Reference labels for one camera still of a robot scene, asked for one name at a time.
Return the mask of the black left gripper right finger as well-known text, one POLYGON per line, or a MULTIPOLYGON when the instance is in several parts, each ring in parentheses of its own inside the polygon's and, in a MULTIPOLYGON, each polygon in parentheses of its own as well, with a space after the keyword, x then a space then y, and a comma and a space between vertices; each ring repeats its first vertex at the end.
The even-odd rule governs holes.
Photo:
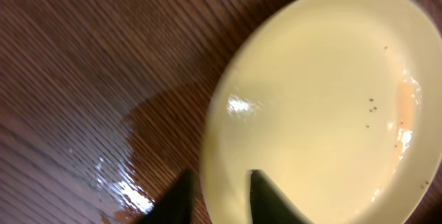
POLYGON ((249 205, 253 224, 305 224, 305 217, 295 213, 262 170, 252 170, 249 205))

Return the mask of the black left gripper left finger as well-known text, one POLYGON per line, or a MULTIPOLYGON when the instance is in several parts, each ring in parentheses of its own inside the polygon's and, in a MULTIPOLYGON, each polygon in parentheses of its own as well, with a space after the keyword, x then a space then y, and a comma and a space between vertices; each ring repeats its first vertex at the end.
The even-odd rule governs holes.
POLYGON ((196 175, 183 171, 137 224, 190 224, 195 198, 196 175))

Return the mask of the yellow plate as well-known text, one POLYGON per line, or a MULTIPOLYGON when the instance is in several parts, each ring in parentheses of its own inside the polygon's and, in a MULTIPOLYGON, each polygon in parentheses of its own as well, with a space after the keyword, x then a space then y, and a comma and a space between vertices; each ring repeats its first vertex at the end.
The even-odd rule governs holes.
POLYGON ((200 157, 213 223, 250 223, 263 170, 310 223, 404 223, 441 160, 441 35, 415 0, 296 0, 215 90, 200 157))

